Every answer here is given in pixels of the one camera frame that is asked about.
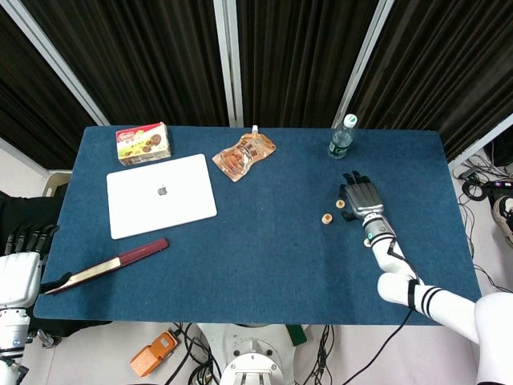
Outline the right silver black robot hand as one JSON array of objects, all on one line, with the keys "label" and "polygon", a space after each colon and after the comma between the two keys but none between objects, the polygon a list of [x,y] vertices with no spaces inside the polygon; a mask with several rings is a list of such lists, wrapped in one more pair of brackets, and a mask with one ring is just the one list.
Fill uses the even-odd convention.
[{"label": "right silver black robot hand", "polygon": [[344,173],[345,182],[339,187],[339,197],[345,202],[341,211],[346,221],[363,219],[370,213],[383,213],[384,204],[378,189],[368,176],[358,171]]}]

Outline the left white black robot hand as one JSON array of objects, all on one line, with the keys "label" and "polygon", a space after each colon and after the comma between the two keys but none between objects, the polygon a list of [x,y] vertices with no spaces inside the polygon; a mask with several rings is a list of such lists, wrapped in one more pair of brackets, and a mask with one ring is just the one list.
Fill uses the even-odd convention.
[{"label": "left white black robot hand", "polygon": [[40,293],[63,286],[71,277],[65,273],[60,279],[41,283],[46,267],[49,244],[58,225],[36,227],[18,226],[6,239],[1,255],[1,308],[26,309],[31,307]]}]

